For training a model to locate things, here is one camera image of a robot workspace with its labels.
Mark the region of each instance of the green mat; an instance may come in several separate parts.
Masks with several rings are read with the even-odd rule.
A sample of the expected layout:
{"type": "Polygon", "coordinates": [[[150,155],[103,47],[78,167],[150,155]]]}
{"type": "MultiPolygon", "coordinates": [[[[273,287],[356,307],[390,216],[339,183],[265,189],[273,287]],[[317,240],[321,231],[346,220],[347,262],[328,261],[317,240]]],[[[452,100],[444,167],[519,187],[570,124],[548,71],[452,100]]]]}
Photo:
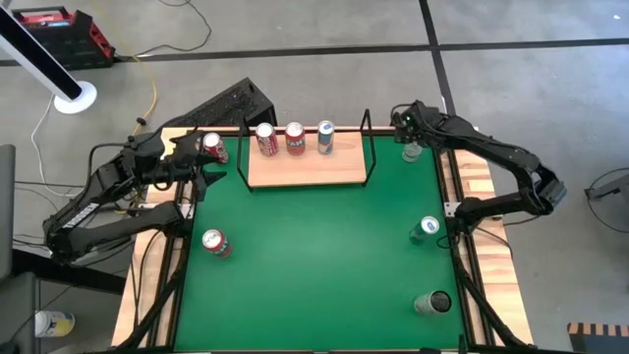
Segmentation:
{"type": "Polygon", "coordinates": [[[236,171],[237,140],[226,140],[230,162],[209,169],[228,175],[197,208],[177,351],[457,347],[463,322],[450,253],[408,239],[427,215],[441,223],[434,239],[445,235],[432,154],[409,164],[391,137],[374,142],[365,188],[250,193],[236,171]],[[210,228],[232,242],[229,259],[202,247],[210,228]],[[450,294],[452,310],[418,315],[415,297],[436,289],[450,294]]]}

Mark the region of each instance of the concrete floor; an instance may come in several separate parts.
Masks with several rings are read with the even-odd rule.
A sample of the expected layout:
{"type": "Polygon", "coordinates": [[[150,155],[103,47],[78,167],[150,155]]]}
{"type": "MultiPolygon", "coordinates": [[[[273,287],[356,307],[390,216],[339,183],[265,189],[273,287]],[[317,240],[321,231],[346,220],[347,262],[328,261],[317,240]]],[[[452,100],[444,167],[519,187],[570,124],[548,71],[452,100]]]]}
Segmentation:
{"type": "MultiPolygon", "coordinates": [[[[154,0],[97,3],[108,15],[109,25],[91,1],[57,2],[94,15],[122,54],[163,42],[194,46],[204,36],[200,19],[188,7],[169,8],[154,0]],[[112,27],[125,36],[130,48],[120,45],[112,27]]],[[[11,8],[44,4],[50,5],[15,0],[11,8]]],[[[213,29],[210,42],[198,51],[428,43],[416,0],[197,0],[195,4],[213,29]]],[[[442,0],[429,5],[440,43],[629,36],[629,5],[622,0],[442,0]]],[[[570,349],[569,322],[626,325],[629,237],[597,223],[582,191],[603,172],[629,165],[629,143],[624,139],[629,132],[627,46],[456,51],[442,56],[457,113],[497,139],[531,149],[557,172],[569,191],[552,216],[507,231],[536,344],[570,349]]],[[[250,77],[274,102],[280,124],[315,123],[325,117],[354,125],[368,107],[382,125],[388,123],[388,111],[396,103],[418,98],[441,105],[428,52],[147,65],[159,91],[152,127],[244,77],[250,77]]],[[[0,73],[4,83],[0,109],[10,127],[0,130],[0,143],[18,148],[18,179],[36,181],[36,154],[29,136],[50,93],[22,68],[0,68],[0,73]]],[[[73,75],[94,83],[99,97],[90,110],[75,116],[53,109],[41,127],[39,141],[49,182],[83,183],[88,149],[124,140],[152,99],[149,80],[135,63],[73,75]]],[[[95,163],[114,152],[103,151],[95,163]]],[[[492,167],[492,173],[498,194],[515,188],[504,171],[492,167]]],[[[58,205],[64,203],[51,198],[58,205]]],[[[605,220],[629,229],[626,209],[617,198],[595,208],[605,220]]],[[[16,232],[41,235],[41,220],[51,212],[51,206],[37,196],[18,192],[16,232]]],[[[123,254],[99,268],[120,270],[129,258],[123,254]]],[[[42,303],[62,289],[42,284],[42,303]]],[[[69,291],[53,308],[76,313],[77,329],[66,338],[43,340],[41,352],[61,347],[65,352],[104,349],[119,302],[112,295],[69,291]],[[98,307],[93,306],[95,297],[101,300],[98,307]]]]}

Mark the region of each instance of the white cable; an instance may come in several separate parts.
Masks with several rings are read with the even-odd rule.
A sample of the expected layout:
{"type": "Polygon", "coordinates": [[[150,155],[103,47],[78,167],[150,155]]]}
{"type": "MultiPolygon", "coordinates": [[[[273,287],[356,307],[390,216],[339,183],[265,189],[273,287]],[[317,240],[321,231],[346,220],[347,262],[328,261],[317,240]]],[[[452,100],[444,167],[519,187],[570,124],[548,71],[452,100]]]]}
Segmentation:
{"type": "Polygon", "coordinates": [[[79,195],[83,189],[81,189],[80,191],[78,191],[76,194],[73,195],[69,195],[67,194],[68,192],[72,191],[68,191],[66,192],[66,194],[61,194],[61,193],[57,193],[53,190],[51,190],[50,188],[48,188],[48,184],[46,183],[46,177],[43,174],[43,163],[41,161],[41,151],[39,151],[39,146],[37,145],[37,142],[35,141],[35,135],[37,134],[37,130],[39,129],[39,126],[41,125],[41,123],[43,123],[43,121],[46,119],[46,117],[48,116],[48,113],[50,113],[50,107],[52,106],[52,101],[55,98],[55,95],[52,94],[50,96],[50,101],[48,101],[48,106],[46,107],[46,110],[43,112],[43,115],[41,116],[41,118],[39,119],[39,122],[37,123],[37,125],[35,126],[35,129],[32,131],[32,134],[30,134],[30,142],[32,143],[32,145],[35,147],[35,150],[37,151],[37,159],[39,160],[39,176],[41,177],[41,182],[43,182],[44,188],[52,193],[55,196],[58,197],[76,197],[77,195],[79,195]]]}

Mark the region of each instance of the wooden board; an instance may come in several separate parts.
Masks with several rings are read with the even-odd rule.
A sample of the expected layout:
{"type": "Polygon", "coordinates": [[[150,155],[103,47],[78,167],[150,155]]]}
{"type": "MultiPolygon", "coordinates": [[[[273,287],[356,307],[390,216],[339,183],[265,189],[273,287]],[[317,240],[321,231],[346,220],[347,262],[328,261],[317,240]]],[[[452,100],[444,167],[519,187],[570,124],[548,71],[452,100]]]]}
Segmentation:
{"type": "Polygon", "coordinates": [[[279,152],[264,156],[256,138],[250,140],[249,185],[252,187],[362,183],[367,179],[363,137],[360,132],[335,133],[331,154],[317,150],[316,134],[306,134],[306,151],[298,156],[286,150],[284,135],[277,135],[279,152]]]}
{"type": "MultiPolygon", "coordinates": [[[[166,147],[165,154],[169,154],[173,150],[174,145],[169,142],[169,139],[180,137],[186,134],[189,129],[190,128],[167,128],[163,130],[161,137],[166,147]]],[[[211,127],[203,129],[217,132],[219,134],[220,132],[238,131],[237,128],[229,127],[211,127]]],[[[336,127],[337,132],[350,129],[356,129],[356,127],[336,127]]],[[[374,129],[392,130],[393,128],[374,127],[374,129]]],[[[493,197],[495,193],[493,191],[493,184],[491,182],[491,175],[489,173],[487,162],[484,159],[466,151],[456,151],[456,156],[465,195],[467,197],[477,197],[481,199],[493,197]]],[[[455,201],[456,198],[453,195],[454,187],[452,184],[452,175],[450,173],[449,164],[445,154],[442,157],[442,162],[443,174],[448,191],[450,192],[450,200],[455,201]]],[[[162,192],[157,191],[151,186],[148,189],[146,201],[149,203],[170,201],[173,200],[174,193],[175,187],[162,192]]],[[[506,234],[501,221],[485,221],[481,227],[506,239],[506,234]]],[[[139,270],[140,260],[142,259],[148,238],[151,235],[152,233],[149,232],[138,235],[136,247],[134,249],[134,266],[136,267],[136,270],[139,270]]],[[[515,269],[513,267],[513,262],[508,256],[509,251],[504,246],[484,237],[481,231],[475,232],[474,235],[476,240],[476,251],[479,255],[479,264],[488,301],[517,337],[525,342],[532,343],[533,340],[527,316],[524,311],[524,304],[520,295],[520,288],[515,275],[515,269]]],[[[157,279],[154,276],[147,276],[147,274],[149,272],[151,274],[159,272],[163,257],[163,247],[159,246],[158,241],[159,240],[155,240],[153,242],[149,254],[146,256],[143,276],[143,289],[146,291],[143,290],[140,297],[141,311],[143,313],[148,310],[155,297],[154,289],[157,279]]],[[[180,247],[181,246],[175,247],[175,251],[173,252],[175,259],[174,262],[176,262],[179,257],[180,247]]],[[[469,268],[466,262],[467,257],[464,257],[463,259],[464,263],[466,263],[466,267],[469,268]]],[[[470,296],[468,296],[468,301],[470,302],[472,325],[475,337],[477,339],[477,343],[482,344],[484,343],[483,330],[478,307],[470,296]]],[[[171,302],[172,297],[171,300],[166,303],[162,311],[159,331],[157,333],[158,345],[163,345],[166,342],[168,321],[171,314],[171,302]]],[[[129,336],[131,328],[133,328],[134,308],[133,287],[131,283],[131,276],[128,275],[127,285],[123,294],[123,300],[120,304],[118,321],[116,323],[112,339],[112,345],[121,343],[129,336]]]]}

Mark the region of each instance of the wooden table frame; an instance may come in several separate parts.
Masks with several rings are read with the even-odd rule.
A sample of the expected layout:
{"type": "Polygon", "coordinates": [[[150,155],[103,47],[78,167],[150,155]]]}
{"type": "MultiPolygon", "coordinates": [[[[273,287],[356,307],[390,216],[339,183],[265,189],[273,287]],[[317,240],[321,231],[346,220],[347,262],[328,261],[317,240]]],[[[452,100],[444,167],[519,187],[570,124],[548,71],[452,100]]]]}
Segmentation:
{"type": "MultiPolygon", "coordinates": [[[[233,127],[208,127],[202,128],[205,131],[217,132],[224,135],[238,136],[238,128],[233,127]]],[[[336,127],[336,131],[358,131],[358,127],[336,127]]],[[[189,128],[165,128],[161,138],[165,145],[165,153],[172,152],[174,144],[169,140],[186,134],[189,128]]],[[[375,135],[392,135],[391,127],[373,127],[375,135]]],[[[441,195],[444,201],[457,201],[456,190],[465,197],[477,197],[489,199],[495,196],[493,184],[487,163],[484,159],[473,155],[470,152],[457,150],[452,153],[457,161],[457,169],[451,168],[450,158],[446,153],[435,159],[437,176],[440,180],[441,195]]],[[[153,186],[148,188],[146,202],[159,204],[172,201],[176,193],[189,193],[190,186],[173,186],[167,191],[158,191],[153,186]]],[[[481,228],[488,230],[506,240],[506,234],[502,226],[502,221],[485,220],[481,228]]],[[[133,253],[133,267],[136,273],[137,286],[141,261],[145,255],[142,293],[139,299],[138,313],[140,319],[146,314],[155,300],[158,284],[163,284],[172,275],[176,264],[181,256],[183,247],[182,240],[166,240],[163,234],[159,234],[153,242],[148,245],[149,240],[155,231],[146,231],[137,235],[136,245],[133,253]]],[[[486,298],[495,309],[504,323],[521,340],[532,343],[532,337],[524,311],[524,305],[520,295],[520,288],[510,258],[509,250],[495,240],[487,238],[484,232],[477,230],[474,237],[467,242],[459,243],[459,253],[466,270],[474,277],[482,279],[482,289],[486,298]]],[[[171,329],[171,319],[177,321],[178,306],[173,308],[173,302],[179,303],[177,297],[181,296],[181,291],[171,295],[162,308],[158,324],[154,325],[148,335],[144,338],[142,346],[149,345],[169,345],[174,343],[174,330],[171,329]]],[[[467,312],[468,325],[471,327],[468,334],[469,339],[474,339],[475,344],[489,344],[486,339],[496,341],[500,345],[499,338],[492,333],[491,329],[484,325],[484,319],[479,312],[476,302],[471,298],[469,292],[463,301],[464,313],[467,312]]],[[[112,338],[112,345],[120,344],[133,330],[135,315],[134,290],[131,277],[131,269],[127,276],[125,292],[122,297],[118,321],[112,338]]]]}

